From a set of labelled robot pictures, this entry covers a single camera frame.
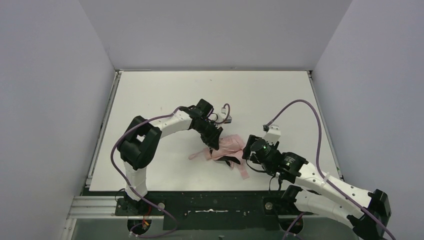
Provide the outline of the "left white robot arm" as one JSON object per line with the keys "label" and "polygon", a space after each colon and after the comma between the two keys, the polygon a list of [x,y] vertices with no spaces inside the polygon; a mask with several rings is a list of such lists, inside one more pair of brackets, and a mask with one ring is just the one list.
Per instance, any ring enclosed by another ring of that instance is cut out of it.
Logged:
{"label": "left white robot arm", "polygon": [[194,130],[210,150],[219,150],[222,125],[231,122],[230,106],[225,104],[220,113],[204,99],[196,105],[178,106],[172,113],[150,119],[136,116],[112,147],[110,156],[119,152],[125,171],[121,171],[115,161],[113,167],[126,182],[125,198],[143,201],[148,193],[147,166],[152,162],[159,142],[171,134]]}

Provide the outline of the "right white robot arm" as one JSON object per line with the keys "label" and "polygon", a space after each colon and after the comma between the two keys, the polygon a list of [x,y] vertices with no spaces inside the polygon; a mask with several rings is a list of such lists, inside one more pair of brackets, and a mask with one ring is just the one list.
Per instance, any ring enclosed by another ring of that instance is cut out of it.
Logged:
{"label": "right white robot arm", "polygon": [[388,195],[382,190],[369,191],[350,185],[324,173],[293,152],[278,150],[278,137],[250,135],[243,159],[263,168],[263,173],[287,181],[282,202],[297,211],[320,215],[353,230],[363,240],[381,240],[389,234],[391,217]]}

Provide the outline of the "pink and black folding umbrella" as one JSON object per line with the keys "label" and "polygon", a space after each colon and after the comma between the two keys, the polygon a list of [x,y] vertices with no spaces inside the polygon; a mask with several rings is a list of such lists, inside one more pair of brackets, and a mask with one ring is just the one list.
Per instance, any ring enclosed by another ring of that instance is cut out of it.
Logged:
{"label": "pink and black folding umbrella", "polygon": [[242,158],[245,141],[238,135],[227,135],[219,139],[219,149],[204,148],[188,156],[189,160],[203,157],[206,161],[225,163],[231,170],[237,168],[243,180],[248,179],[249,173],[246,169],[246,160]]}

